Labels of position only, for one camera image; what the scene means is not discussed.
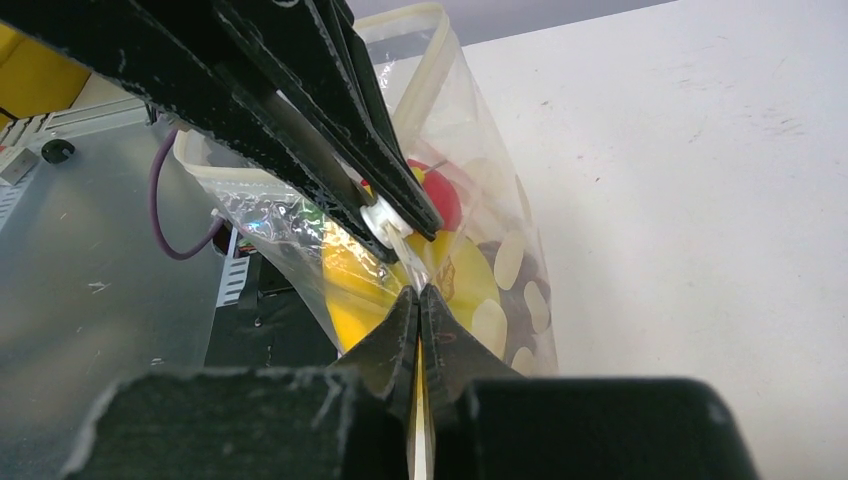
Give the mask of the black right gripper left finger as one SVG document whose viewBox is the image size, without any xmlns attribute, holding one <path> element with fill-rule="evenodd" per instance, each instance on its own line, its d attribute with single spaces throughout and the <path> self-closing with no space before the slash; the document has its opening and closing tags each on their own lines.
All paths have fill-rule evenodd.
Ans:
<svg viewBox="0 0 848 480">
<path fill-rule="evenodd" d="M 419 296 L 326 367 L 147 374 L 93 405 L 64 479 L 409 479 Z"/>
</svg>

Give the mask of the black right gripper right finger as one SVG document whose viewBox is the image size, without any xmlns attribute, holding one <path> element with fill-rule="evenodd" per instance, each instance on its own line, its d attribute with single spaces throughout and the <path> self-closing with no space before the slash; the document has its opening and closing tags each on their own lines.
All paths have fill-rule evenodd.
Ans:
<svg viewBox="0 0 848 480">
<path fill-rule="evenodd" d="M 733 415 L 687 378 L 528 378 L 419 297 L 437 479 L 754 479 Z"/>
</svg>

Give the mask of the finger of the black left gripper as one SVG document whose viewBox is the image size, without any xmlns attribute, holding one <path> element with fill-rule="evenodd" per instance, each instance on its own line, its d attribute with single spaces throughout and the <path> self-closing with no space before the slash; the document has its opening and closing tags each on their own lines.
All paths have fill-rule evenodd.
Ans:
<svg viewBox="0 0 848 480">
<path fill-rule="evenodd" d="M 240 90 L 222 75 L 225 66 L 248 73 L 258 70 L 219 24 L 214 2 L 5 1 L 1 20 L 287 184 L 291 185 L 283 176 L 291 174 L 316 186 L 302 168 L 290 165 L 294 157 L 279 134 L 257 117 Z M 353 238 L 378 259 L 396 260 L 392 248 L 382 242 Z"/>
<path fill-rule="evenodd" d="M 404 235 L 435 238 L 443 220 L 402 155 L 364 42 L 343 1 L 216 1 L 213 10 L 256 73 L 222 67 L 251 109 L 316 181 L 284 179 L 361 242 L 381 242 L 380 207 Z"/>
</svg>

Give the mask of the clear zip top bag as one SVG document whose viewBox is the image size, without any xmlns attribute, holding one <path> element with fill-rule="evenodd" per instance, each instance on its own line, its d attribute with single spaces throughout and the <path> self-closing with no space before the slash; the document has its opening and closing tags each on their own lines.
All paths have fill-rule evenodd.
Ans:
<svg viewBox="0 0 848 480">
<path fill-rule="evenodd" d="M 327 122 L 341 180 L 355 192 L 353 216 L 377 258 L 351 230 L 283 180 L 196 130 L 176 135 L 173 153 L 223 217 L 293 285 L 341 351 L 380 324 L 405 286 L 435 287 L 456 320 L 518 373 L 558 370 L 550 285 L 520 178 L 471 74 L 444 8 L 427 2 L 357 20 L 324 20 L 318 1 L 294 18 L 315 37 L 339 41 L 332 60 L 350 73 L 317 75 L 290 26 L 263 33 L 247 7 L 217 17 L 236 43 L 262 53 L 280 106 L 295 94 L 340 107 L 350 127 Z M 295 79 L 301 65 L 313 85 Z M 405 248 L 394 248 L 402 240 Z"/>
</svg>

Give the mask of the red apple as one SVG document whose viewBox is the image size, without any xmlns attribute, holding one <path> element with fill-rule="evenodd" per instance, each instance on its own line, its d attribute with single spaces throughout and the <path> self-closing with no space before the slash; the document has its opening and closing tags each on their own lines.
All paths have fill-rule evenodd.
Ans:
<svg viewBox="0 0 848 480">
<path fill-rule="evenodd" d="M 411 157 L 406 159 L 406 163 L 443 220 L 438 232 L 455 232 L 461 224 L 463 213 L 454 184 L 436 165 L 428 165 Z"/>
</svg>

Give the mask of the dark grape bunch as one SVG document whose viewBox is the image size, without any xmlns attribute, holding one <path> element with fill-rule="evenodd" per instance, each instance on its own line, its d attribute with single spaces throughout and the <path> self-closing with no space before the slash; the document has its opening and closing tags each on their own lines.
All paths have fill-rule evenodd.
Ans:
<svg viewBox="0 0 848 480">
<path fill-rule="evenodd" d="M 478 249 L 492 269 L 507 321 L 504 353 L 511 364 L 521 348 L 537 355 L 551 333 L 550 285 L 539 261 L 517 240 L 506 245 L 491 240 Z"/>
</svg>

